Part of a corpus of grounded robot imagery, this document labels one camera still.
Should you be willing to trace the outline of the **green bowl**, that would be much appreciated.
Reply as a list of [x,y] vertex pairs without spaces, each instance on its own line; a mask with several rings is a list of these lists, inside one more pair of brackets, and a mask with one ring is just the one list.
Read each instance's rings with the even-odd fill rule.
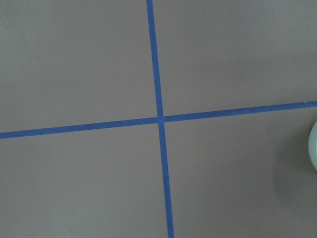
[[310,161],[314,169],[317,170],[317,122],[313,125],[309,135],[308,150]]

